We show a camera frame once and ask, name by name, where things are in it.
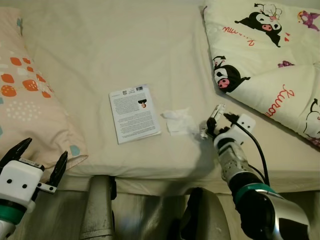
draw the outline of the white paper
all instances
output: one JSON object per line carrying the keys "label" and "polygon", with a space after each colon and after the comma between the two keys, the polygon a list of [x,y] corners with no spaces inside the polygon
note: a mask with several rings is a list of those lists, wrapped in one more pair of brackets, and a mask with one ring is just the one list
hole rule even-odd
{"label": "white paper", "polygon": [[147,85],[139,85],[109,94],[118,143],[161,133]]}

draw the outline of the white blanket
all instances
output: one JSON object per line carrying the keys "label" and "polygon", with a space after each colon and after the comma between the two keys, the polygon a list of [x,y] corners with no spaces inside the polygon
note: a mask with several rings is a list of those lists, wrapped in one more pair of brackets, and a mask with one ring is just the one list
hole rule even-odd
{"label": "white blanket", "polygon": [[218,88],[320,147],[320,11],[209,0],[204,19]]}

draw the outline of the pink pillow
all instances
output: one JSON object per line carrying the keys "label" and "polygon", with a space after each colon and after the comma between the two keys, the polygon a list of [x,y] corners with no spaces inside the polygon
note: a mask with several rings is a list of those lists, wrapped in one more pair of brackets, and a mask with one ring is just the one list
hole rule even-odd
{"label": "pink pillow", "polygon": [[52,169],[68,151],[69,169],[88,157],[85,141],[28,56],[21,23],[18,9],[0,7],[0,159],[32,138],[24,158]]}

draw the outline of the cable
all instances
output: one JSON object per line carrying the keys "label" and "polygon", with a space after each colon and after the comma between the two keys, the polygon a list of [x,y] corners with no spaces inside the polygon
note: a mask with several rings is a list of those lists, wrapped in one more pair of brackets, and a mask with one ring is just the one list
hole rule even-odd
{"label": "cable", "polygon": [[252,168],[253,170],[255,170],[255,171],[260,175],[260,177],[262,178],[263,182],[266,183],[266,178],[265,178],[265,176],[264,176],[258,169],[256,169],[254,166],[252,166],[252,165],[250,165],[250,164],[248,164],[248,165],[249,165],[250,168]]}
{"label": "cable", "polygon": [[242,131],[244,131],[255,143],[256,147],[258,148],[259,154],[261,156],[261,161],[262,161],[262,165],[263,165],[263,172],[264,172],[264,178],[265,181],[264,183],[267,184],[268,186],[270,186],[270,181],[269,181],[269,174],[268,174],[268,168],[267,168],[267,163],[266,163],[266,159],[265,159],[265,155],[262,152],[261,146],[258,143],[257,139],[250,133],[248,132],[243,126],[241,126],[239,123],[237,123],[237,121],[235,121],[230,114],[223,114],[225,116],[226,119],[228,119],[232,124],[236,125],[238,128],[240,128]]}

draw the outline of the red text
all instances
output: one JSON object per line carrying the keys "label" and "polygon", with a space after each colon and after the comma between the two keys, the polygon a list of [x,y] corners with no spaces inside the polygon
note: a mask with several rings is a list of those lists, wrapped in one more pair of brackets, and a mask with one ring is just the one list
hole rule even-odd
{"label": "red text", "polygon": [[276,99],[274,100],[274,103],[271,105],[271,107],[268,109],[267,112],[264,114],[268,117],[272,117],[276,112],[278,108],[281,108],[281,104],[283,100],[286,99],[286,97],[289,99],[290,96],[294,97],[295,93],[292,90],[286,90],[285,85],[282,86],[283,90],[279,92],[278,96],[276,96]]}
{"label": "red text", "polygon": [[[227,32],[227,33],[230,33],[230,34],[238,34],[239,36],[243,36],[245,37],[246,39],[248,39],[247,36],[243,35],[242,33],[240,32],[237,32],[235,29],[233,29],[232,27],[229,27],[229,26],[225,26],[223,27],[222,29],[224,32]],[[252,47],[253,45],[255,45],[255,40],[251,39],[250,40],[247,40],[248,42],[248,46]]]}

